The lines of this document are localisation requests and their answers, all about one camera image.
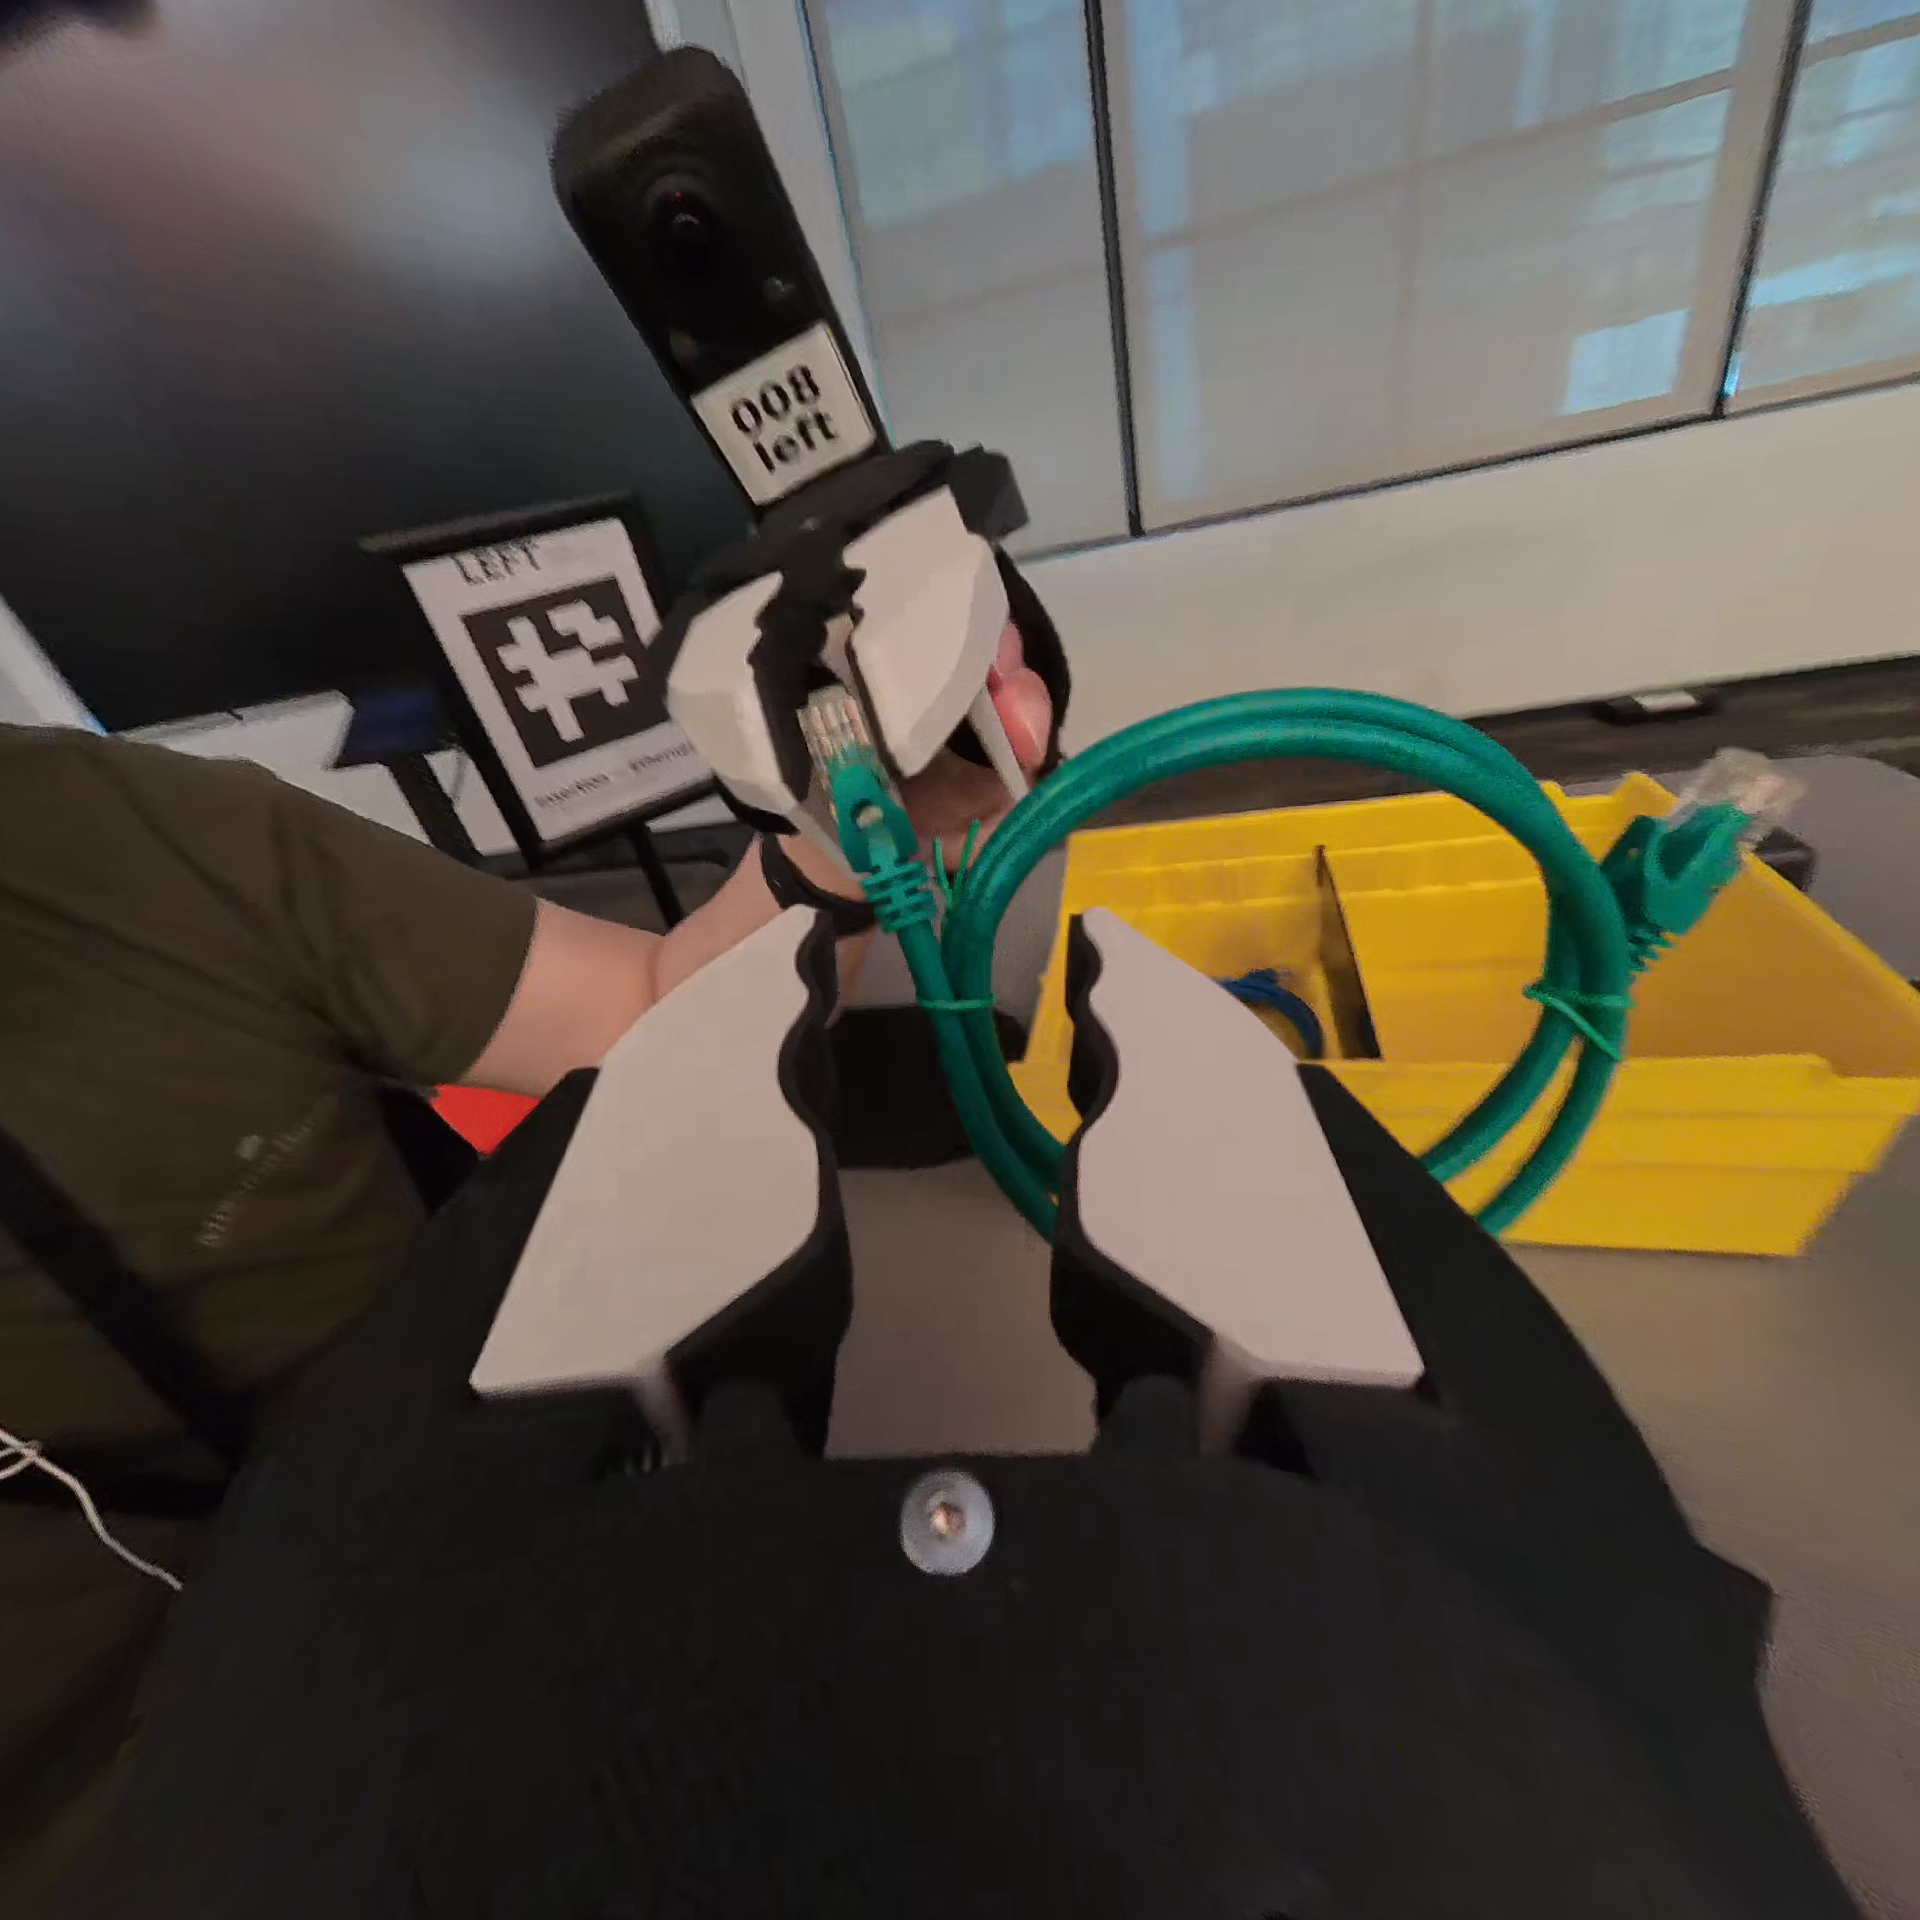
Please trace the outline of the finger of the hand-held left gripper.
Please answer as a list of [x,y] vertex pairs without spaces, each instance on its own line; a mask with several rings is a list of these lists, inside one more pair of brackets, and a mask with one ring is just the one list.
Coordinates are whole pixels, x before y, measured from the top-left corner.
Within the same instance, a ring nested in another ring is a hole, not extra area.
[[1011,779],[1012,745],[987,694],[1011,616],[992,539],[936,487],[853,537],[843,563],[856,575],[849,683],[888,769],[917,778],[971,729],[993,775]]
[[767,634],[764,620],[780,590],[745,584],[718,596],[686,594],[663,630],[677,643],[663,698],[740,819],[805,835],[814,762],[800,716],[823,632],[803,616],[796,632]]

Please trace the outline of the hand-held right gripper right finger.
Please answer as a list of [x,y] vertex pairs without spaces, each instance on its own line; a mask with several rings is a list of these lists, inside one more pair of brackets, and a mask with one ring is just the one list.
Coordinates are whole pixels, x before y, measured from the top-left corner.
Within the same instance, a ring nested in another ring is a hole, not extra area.
[[1164,1382],[1219,1454],[1269,1386],[1413,1391],[1423,1359],[1293,1051],[1108,907],[1070,923],[1065,1008],[1048,1324],[1096,1425]]

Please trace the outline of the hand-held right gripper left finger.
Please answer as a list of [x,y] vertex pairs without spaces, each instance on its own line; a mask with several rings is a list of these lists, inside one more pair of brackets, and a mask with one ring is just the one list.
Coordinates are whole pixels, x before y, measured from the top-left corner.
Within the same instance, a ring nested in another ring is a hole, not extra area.
[[823,1454],[847,1335],[831,927],[789,907],[599,1066],[470,1366],[480,1402],[625,1396],[688,1454],[712,1396]]

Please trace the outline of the yellow plastic bin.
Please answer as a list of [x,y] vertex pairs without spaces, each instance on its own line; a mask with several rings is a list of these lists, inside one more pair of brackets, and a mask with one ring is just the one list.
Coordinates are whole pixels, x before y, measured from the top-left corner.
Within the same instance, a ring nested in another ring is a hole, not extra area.
[[[1318,857],[1381,1059],[1333,1074],[1409,1150],[1435,1143],[1524,1046],[1544,884],[1463,800],[1425,793],[1079,833],[1012,1079],[1059,1138],[1068,923],[1108,907],[1211,977],[1277,970],[1333,1018]],[[1916,991],[1784,878],[1747,859],[1633,987],[1627,1047],[1572,1164],[1513,1241],[1789,1257],[1916,1116]]]

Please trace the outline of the person's left hand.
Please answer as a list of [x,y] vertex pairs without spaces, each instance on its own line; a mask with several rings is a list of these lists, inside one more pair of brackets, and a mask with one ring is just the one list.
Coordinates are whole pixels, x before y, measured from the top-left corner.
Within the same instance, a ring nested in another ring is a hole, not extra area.
[[905,775],[901,806],[924,851],[956,863],[1025,792],[1048,744],[1048,694],[1024,665],[1004,609],[888,616],[875,634],[838,618],[824,662],[855,670],[877,744]]

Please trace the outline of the black white marker sign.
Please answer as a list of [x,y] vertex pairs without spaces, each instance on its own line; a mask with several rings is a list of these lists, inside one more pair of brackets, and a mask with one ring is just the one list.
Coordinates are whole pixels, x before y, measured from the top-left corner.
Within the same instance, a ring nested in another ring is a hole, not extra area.
[[425,626],[423,673],[527,874],[603,842],[668,929],[686,905],[654,823],[715,783],[665,711],[663,575],[629,491],[364,535]]

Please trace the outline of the red cloth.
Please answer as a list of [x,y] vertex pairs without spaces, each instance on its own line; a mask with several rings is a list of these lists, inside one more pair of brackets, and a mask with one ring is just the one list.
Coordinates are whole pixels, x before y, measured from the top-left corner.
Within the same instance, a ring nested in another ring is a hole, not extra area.
[[484,1159],[534,1111],[537,1098],[496,1088],[440,1086],[433,1088],[430,1105],[445,1127]]

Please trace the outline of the black wristband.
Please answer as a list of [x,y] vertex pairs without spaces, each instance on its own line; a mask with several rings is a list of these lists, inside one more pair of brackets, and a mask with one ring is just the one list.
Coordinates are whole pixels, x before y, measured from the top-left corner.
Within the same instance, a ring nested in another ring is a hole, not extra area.
[[877,914],[868,898],[843,896],[808,878],[789,852],[791,835],[756,833],[758,875],[771,898],[782,907],[805,907],[831,929],[837,942],[865,939],[877,930]]

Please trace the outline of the black foam pad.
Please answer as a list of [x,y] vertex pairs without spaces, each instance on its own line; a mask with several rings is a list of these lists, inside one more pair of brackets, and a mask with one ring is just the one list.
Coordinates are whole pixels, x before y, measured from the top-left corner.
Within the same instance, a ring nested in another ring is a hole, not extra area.
[[974,1159],[934,1024],[912,1004],[856,1007],[833,1019],[827,1132],[840,1170],[924,1170]]

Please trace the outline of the black bin divider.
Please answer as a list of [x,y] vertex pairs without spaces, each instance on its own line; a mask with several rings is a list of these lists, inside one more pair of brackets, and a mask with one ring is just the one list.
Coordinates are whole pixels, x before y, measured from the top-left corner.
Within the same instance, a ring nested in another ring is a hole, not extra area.
[[1336,891],[1329,851],[1311,851],[1316,902],[1316,966],[1327,995],[1329,1041],[1326,1054],[1341,1062],[1383,1059],[1371,1002],[1363,986],[1345,907]]

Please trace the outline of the large dark glossy panel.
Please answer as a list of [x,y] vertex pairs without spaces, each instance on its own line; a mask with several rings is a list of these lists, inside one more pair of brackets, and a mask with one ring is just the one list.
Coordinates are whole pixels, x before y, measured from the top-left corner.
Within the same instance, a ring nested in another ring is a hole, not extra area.
[[5,6],[5,607],[107,729],[390,675],[360,543],[623,497],[745,528],[560,215],[631,3]]

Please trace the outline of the large clear window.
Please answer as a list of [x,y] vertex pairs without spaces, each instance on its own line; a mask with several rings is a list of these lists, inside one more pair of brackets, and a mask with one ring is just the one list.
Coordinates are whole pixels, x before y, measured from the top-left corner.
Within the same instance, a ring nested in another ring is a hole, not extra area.
[[1916,6],[805,6],[879,400],[1068,552],[1916,371]]

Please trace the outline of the olive green trousers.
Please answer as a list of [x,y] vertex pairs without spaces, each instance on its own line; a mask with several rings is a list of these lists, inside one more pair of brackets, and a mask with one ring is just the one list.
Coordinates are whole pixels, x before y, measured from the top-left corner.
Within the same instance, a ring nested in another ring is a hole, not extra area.
[[193,1522],[124,1526],[115,1552],[73,1505],[1,1508],[1,1916],[44,1916],[100,1815]]

